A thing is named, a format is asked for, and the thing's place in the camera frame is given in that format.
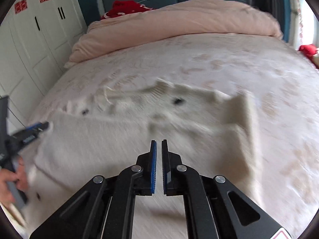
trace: white wardrobe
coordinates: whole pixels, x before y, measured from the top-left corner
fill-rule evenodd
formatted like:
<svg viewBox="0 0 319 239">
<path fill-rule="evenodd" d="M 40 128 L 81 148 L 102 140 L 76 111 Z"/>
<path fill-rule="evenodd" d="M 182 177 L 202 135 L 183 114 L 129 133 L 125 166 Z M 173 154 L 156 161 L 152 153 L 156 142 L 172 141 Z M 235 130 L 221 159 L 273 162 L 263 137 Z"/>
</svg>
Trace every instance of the white wardrobe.
<svg viewBox="0 0 319 239">
<path fill-rule="evenodd" d="M 0 96 L 10 96 L 10 132 L 27 124 L 86 30 L 77 0 L 15 1 L 0 26 Z"/>
</svg>

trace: black handle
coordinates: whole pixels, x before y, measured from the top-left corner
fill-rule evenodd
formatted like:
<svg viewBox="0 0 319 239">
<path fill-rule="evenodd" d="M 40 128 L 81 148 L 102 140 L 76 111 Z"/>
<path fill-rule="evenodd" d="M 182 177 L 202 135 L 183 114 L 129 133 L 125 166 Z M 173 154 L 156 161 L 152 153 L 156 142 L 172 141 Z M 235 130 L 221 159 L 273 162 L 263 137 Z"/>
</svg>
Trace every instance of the black handle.
<svg viewBox="0 0 319 239">
<path fill-rule="evenodd" d="M 36 22 L 36 24 L 37 24 L 38 30 L 40 31 L 40 26 L 39 26 L 37 17 L 35 17 L 34 19 L 35 19 L 35 22 Z"/>
<path fill-rule="evenodd" d="M 60 11 L 60 8 L 59 8 L 59 7 L 58 7 L 58 10 L 59 10 L 59 14 L 60 14 L 61 20 L 63 20 L 62 14 L 61 14 L 61 11 Z"/>
<path fill-rule="evenodd" d="M 62 12 L 63 18 L 65 19 L 65 16 L 64 16 L 64 12 L 63 12 L 63 8 L 62 8 L 62 7 L 61 7 L 61 12 Z"/>
</svg>

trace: bed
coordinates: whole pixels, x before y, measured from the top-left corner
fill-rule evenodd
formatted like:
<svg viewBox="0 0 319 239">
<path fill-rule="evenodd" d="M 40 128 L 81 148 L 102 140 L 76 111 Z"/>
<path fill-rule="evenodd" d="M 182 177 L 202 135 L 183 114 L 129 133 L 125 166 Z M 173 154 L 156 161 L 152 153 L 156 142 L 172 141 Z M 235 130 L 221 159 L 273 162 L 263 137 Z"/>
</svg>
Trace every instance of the bed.
<svg viewBox="0 0 319 239">
<path fill-rule="evenodd" d="M 157 78 L 228 95 L 243 90 L 254 93 L 262 148 L 263 208 L 297 238 L 319 207 L 318 72 L 278 36 L 179 35 L 78 62 L 45 96 L 30 122 L 46 120 L 53 110 L 95 93 L 98 87 L 134 90 L 153 85 Z M 28 209 L 32 209 L 26 212 L 26 220 L 31 230 L 39 225 L 35 217 L 45 220 L 74 193 L 32 164 L 33 149 L 26 153 L 31 170 Z M 47 187 L 39 187 L 39 180 Z M 39 191 L 41 202 L 35 196 Z M 44 207 L 48 204 L 50 211 Z"/>
</svg>

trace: pink duvet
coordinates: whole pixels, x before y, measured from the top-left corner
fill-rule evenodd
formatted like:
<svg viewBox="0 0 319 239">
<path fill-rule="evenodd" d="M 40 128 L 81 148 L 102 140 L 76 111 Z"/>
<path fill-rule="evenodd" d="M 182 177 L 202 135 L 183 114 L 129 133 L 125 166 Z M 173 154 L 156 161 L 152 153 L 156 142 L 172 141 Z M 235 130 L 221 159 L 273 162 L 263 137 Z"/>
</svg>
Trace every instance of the pink duvet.
<svg viewBox="0 0 319 239">
<path fill-rule="evenodd" d="M 161 39 L 195 33 L 237 33 L 282 37 L 269 13 L 224 0 L 189 0 L 166 7 L 105 19 L 90 24 L 74 45 L 69 62 L 76 63 L 110 52 Z"/>
</svg>

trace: blue gripper pad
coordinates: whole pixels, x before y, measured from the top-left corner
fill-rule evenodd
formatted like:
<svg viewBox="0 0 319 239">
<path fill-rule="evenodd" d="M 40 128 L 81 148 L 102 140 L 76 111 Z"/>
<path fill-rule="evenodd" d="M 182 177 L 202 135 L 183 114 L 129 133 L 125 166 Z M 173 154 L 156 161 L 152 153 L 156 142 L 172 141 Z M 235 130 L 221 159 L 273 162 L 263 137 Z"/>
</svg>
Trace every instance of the blue gripper pad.
<svg viewBox="0 0 319 239">
<path fill-rule="evenodd" d="M 37 126 L 41 125 L 42 123 L 41 122 L 38 122 L 32 126 L 29 126 L 29 127 L 26 127 L 26 130 L 30 130 L 30 129 L 33 129 L 33 128 L 36 128 Z"/>
<path fill-rule="evenodd" d="M 151 145 L 151 193 L 155 193 L 155 180 L 156 180 L 156 155 L 157 155 L 157 143 L 154 141 Z"/>
</svg>

